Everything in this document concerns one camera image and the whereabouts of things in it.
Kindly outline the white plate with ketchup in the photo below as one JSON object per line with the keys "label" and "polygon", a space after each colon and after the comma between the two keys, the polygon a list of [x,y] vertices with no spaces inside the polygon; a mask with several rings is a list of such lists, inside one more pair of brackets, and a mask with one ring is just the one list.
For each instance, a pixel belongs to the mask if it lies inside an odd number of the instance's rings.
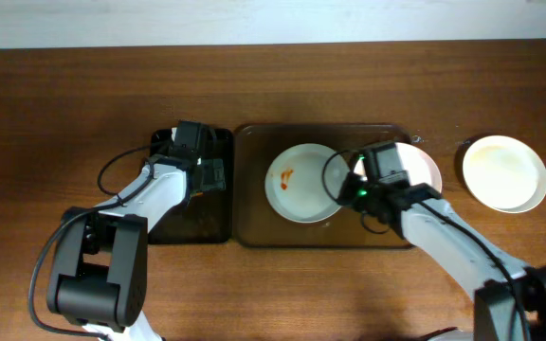
{"label": "white plate with ketchup", "polygon": [[462,161],[464,183],[483,205],[518,214],[540,205],[546,196],[546,167],[525,143],[488,135],[474,141]]}

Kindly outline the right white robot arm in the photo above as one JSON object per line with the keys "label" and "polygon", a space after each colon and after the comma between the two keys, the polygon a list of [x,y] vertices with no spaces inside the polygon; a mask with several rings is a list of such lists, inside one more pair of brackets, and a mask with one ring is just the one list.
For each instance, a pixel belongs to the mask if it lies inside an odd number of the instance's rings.
{"label": "right white robot arm", "polygon": [[512,257],[462,220],[428,184],[413,185],[394,142],[353,152],[339,201],[375,217],[435,260],[474,304],[470,332],[447,328],[429,340],[546,340],[546,265]]}

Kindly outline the orange green sponge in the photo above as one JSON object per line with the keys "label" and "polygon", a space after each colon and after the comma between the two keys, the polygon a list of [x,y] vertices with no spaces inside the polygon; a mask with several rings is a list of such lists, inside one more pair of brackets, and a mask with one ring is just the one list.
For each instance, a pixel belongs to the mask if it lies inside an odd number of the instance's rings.
{"label": "orange green sponge", "polygon": [[201,195],[203,195],[203,194],[204,194],[203,191],[192,191],[191,194],[190,194],[190,196],[191,196],[191,198],[192,198],[192,197],[201,196]]}

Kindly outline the white plate front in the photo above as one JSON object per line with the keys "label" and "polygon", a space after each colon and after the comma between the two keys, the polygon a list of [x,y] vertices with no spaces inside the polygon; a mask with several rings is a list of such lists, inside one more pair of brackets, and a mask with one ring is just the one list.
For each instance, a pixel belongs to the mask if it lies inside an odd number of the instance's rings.
{"label": "white plate front", "polygon": [[347,162],[324,145],[306,143],[280,153],[264,179],[265,196],[285,219],[311,224],[335,215],[340,187],[350,172]]}

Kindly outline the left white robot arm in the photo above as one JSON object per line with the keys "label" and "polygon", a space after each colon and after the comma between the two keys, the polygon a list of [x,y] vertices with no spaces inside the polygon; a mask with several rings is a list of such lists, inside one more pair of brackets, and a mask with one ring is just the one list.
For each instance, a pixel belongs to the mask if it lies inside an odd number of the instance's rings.
{"label": "left white robot arm", "polygon": [[206,124],[180,121],[147,145],[138,177],[90,208],[71,207],[49,237],[28,292],[47,253],[53,264],[46,306],[63,316],[68,334],[99,340],[157,340],[143,305],[150,232],[194,196],[226,189],[221,135]]}

